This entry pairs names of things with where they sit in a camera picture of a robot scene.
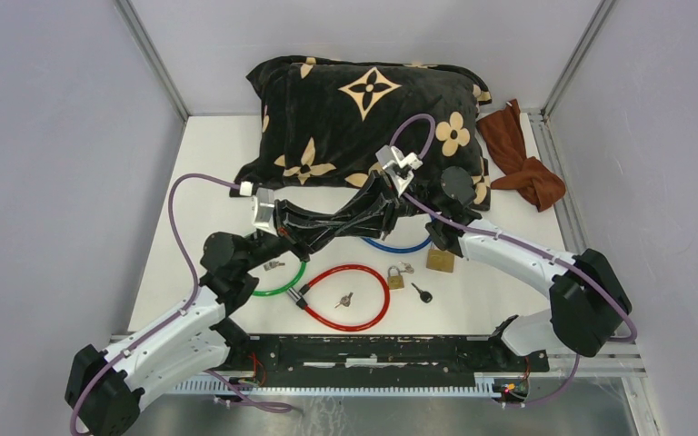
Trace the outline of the blue cable lock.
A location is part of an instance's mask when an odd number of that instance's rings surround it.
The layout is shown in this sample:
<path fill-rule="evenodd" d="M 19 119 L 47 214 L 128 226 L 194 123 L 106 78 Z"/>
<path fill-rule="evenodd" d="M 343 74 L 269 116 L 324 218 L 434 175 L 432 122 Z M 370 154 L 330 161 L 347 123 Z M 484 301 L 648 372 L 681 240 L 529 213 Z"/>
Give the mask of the blue cable lock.
<path fill-rule="evenodd" d="M 392 254 L 409 254 L 409 253 L 416 253 L 419 252 L 423 249 L 426 249 L 430 246 L 431 244 L 431 239 L 427 237 L 424 239 L 421 243 L 412 245 L 412 246 L 406 246 L 406 247 L 398 247 L 398 246 L 391 246 L 385 243 L 378 242 L 376 240 L 373 240 L 371 238 L 363 237 L 362 241 L 364 243 L 367 243 L 368 245 L 372 246 L 376 250 L 385 252 L 385 253 L 392 253 Z"/>

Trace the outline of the small silver keys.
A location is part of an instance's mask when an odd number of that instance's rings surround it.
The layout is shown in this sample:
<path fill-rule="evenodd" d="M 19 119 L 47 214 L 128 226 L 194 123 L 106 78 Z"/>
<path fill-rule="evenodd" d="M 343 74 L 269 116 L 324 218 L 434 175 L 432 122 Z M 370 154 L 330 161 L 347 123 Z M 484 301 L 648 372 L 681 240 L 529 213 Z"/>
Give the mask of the small silver keys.
<path fill-rule="evenodd" d="M 282 266 L 285 266 L 285 263 L 279 262 L 279 261 L 269 261 L 269 262 L 264 264 L 264 269 L 266 271 L 271 271 L 275 268 L 282 267 Z"/>

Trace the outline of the green cable lock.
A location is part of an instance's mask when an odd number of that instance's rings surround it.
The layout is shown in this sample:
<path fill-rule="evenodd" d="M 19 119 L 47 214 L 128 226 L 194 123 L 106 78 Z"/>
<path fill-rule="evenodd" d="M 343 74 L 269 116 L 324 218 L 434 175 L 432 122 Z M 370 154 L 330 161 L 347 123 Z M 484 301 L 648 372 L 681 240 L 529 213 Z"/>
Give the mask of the green cable lock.
<path fill-rule="evenodd" d="M 307 262 L 300 262 L 299 269 L 297 270 L 296 274 L 286 284 L 281 285 L 277 288 L 269 289 L 269 290 L 256 289 L 253 292 L 253 296 L 255 296 L 255 297 L 270 297 L 270 296 L 275 296 L 275 295 L 278 295 L 278 294 L 281 294 L 283 292 L 288 291 L 290 288 L 294 287 L 302 280 L 302 278 L 304 277 L 304 274 L 306 272 L 306 268 L 307 268 Z"/>

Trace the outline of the small brass padlock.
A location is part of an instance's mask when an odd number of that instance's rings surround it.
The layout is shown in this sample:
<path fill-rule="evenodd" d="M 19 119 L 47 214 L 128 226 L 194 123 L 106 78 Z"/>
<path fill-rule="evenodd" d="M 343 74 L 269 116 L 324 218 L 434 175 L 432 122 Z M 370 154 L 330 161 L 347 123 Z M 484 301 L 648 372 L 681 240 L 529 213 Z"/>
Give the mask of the small brass padlock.
<path fill-rule="evenodd" d="M 387 284 L 391 291 L 402 290 L 405 287 L 403 272 L 397 266 L 387 269 Z"/>

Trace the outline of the large brass padlock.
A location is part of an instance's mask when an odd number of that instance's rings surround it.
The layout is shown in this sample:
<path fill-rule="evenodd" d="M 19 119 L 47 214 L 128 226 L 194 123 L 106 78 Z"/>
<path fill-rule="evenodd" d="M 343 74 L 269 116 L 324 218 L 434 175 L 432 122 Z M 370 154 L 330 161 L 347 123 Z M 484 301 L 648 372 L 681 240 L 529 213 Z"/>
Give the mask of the large brass padlock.
<path fill-rule="evenodd" d="M 455 255 L 448 251 L 431 247 L 427 251 L 425 267 L 429 270 L 440 273 L 453 273 L 455 265 Z"/>

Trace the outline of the black padlock key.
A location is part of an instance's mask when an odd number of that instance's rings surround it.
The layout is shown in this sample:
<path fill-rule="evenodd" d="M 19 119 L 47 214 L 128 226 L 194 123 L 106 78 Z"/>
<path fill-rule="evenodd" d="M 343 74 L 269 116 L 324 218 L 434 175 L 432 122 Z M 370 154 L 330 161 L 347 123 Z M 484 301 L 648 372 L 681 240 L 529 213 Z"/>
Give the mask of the black padlock key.
<path fill-rule="evenodd" d="M 420 287 L 419 287 L 418 285 L 416 285 L 415 283 L 412 283 L 412 287 L 417 291 L 417 293 L 418 293 L 418 295 L 419 295 L 419 299 L 420 299 L 423 303 L 429 303 L 429 302 L 432 301 L 433 296 L 432 296 L 432 294 L 431 294 L 430 292 L 428 292 L 427 290 L 424 290 L 424 289 L 420 288 Z"/>

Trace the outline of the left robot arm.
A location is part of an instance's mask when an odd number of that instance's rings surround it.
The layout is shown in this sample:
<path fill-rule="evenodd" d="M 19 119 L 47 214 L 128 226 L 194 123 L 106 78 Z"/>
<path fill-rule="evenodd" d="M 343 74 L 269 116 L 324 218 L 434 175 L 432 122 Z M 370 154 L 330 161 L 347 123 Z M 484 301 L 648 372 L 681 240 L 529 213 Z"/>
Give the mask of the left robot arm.
<path fill-rule="evenodd" d="M 71 434 L 121 435 L 178 382 L 220 364 L 243 367 L 250 347 L 227 324 L 259 283 L 250 271 L 285 253 L 307 261 L 335 238 L 378 232 L 365 228 L 351 205 L 326 214 L 276 201 L 252 233 L 209 235 L 200 259 L 205 272 L 189 267 L 193 283 L 186 298 L 130 336 L 102 350 L 88 344 L 75 354 L 65 388 Z"/>

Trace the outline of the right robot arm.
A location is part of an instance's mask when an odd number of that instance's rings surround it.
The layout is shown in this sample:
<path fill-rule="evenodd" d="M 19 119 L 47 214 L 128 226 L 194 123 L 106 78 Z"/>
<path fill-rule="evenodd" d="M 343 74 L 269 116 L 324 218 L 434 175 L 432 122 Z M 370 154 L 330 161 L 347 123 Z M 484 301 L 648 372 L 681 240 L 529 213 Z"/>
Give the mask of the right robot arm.
<path fill-rule="evenodd" d="M 396 171 L 373 173 L 335 215 L 338 236 L 381 236 L 398 218 L 419 213 L 435 246 L 484 263 L 531 286 L 546 308 L 516 315 L 488 347 L 491 364 L 510 371 L 525 355 L 565 348 L 594 357 L 608 342 L 635 340 L 632 304 L 604 254 L 557 251 L 501 229 L 470 207 L 476 194 L 465 169 L 448 167 L 425 186 L 401 186 Z"/>

